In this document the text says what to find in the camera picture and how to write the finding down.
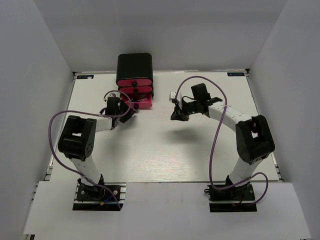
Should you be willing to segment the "pink bottom drawer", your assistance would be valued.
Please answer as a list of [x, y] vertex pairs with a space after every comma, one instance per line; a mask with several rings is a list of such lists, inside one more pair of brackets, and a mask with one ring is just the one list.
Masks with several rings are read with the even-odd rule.
[[[129, 99], [121, 94], [121, 99], [132, 109], [134, 110], [140, 110], [140, 109], [150, 109], [152, 107], [152, 95], [150, 93], [140, 93], [140, 94], [129, 94], [129, 98], [131, 103], [129, 102]], [[149, 99], [148, 102], [134, 102], [133, 99], [142, 99], [147, 98]]]

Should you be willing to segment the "pink top drawer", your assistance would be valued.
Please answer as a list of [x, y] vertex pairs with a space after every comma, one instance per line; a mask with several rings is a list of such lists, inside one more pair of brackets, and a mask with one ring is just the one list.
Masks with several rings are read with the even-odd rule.
[[149, 78], [125, 78], [120, 79], [116, 82], [119, 87], [140, 87], [140, 86], [150, 86], [153, 81]]

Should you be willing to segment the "purple gel pen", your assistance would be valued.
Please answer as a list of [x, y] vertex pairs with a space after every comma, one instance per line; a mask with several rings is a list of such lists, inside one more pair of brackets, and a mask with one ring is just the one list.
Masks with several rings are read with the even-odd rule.
[[140, 99], [133, 99], [133, 101], [135, 103], [142, 103], [142, 102], [148, 102], [149, 99], [145, 97], [145, 98], [140, 98]]

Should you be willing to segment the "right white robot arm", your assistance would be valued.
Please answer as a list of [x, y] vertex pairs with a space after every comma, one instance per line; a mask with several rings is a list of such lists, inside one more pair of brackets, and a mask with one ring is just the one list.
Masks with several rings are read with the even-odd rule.
[[236, 200], [244, 193], [244, 187], [256, 176], [258, 165], [275, 150], [275, 143], [263, 115], [251, 116], [230, 107], [224, 100], [211, 97], [205, 84], [191, 88], [193, 97], [186, 102], [179, 91], [171, 91], [169, 100], [175, 107], [170, 117], [172, 121], [187, 122], [191, 115], [202, 114], [217, 120], [218, 129], [222, 125], [234, 131], [238, 160], [227, 176], [225, 186], [212, 185], [215, 191], [225, 191], [226, 195]]

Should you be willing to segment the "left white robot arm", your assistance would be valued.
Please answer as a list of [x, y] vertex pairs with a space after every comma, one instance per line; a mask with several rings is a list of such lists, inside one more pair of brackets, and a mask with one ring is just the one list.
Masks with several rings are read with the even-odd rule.
[[80, 173], [79, 183], [89, 186], [88, 193], [99, 200], [105, 196], [103, 175], [93, 160], [96, 133], [111, 131], [118, 123], [127, 122], [136, 110], [117, 96], [108, 97], [106, 107], [92, 118], [79, 115], [67, 117], [58, 141], [58, 151], [69, 159]]

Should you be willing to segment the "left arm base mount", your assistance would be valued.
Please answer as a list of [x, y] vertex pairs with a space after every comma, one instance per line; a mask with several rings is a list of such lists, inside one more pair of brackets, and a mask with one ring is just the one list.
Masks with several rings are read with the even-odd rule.
[[[120, 207], [122, 208], [126, 197], [126, 183], [105, 184], [115, 195]], [[94, 186], [84, 186], [77, 184], [73, 211], [96, 211], [96, 212], [119, 212], [120, 208], [112, 195], [104, 188], [94, 191]]]

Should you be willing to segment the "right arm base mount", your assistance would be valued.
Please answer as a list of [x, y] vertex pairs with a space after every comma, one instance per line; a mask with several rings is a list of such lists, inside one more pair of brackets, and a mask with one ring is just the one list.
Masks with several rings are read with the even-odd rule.
[[257, 212], [256, 197], [251, 183], [226, 190], [215, 190], [208, 185], [204, 193], [208, 195], [211, 213]]

